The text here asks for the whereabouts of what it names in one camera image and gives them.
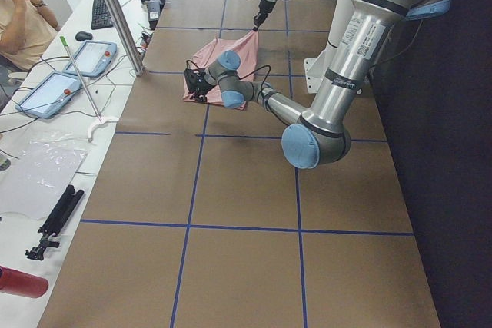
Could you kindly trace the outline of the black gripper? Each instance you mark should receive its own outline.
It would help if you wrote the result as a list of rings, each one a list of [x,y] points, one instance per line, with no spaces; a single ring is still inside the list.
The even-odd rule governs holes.
[[[264,23],[266,18],[269,16],[269,14],[272,12],[273,8],[275,6],[275,0],[260,0],[259,3],[259,11],[254,16],[254,31],[258,31],[261,25]]]
[[[207,102],[207,94],[211,90],[211,84],[206,80],[203,68],[186,68],[184,79],[188,89],[188,97],[195,102]]]

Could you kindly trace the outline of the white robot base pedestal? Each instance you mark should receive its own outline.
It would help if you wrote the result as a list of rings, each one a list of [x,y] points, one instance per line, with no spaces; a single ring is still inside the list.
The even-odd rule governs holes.
[[[316,58],[306,58],[304,60],[308,94],[316,94],[318,92],[325,72],[334,59],[353,12],[354,6],[351,0],[337,0],[325,49]]]

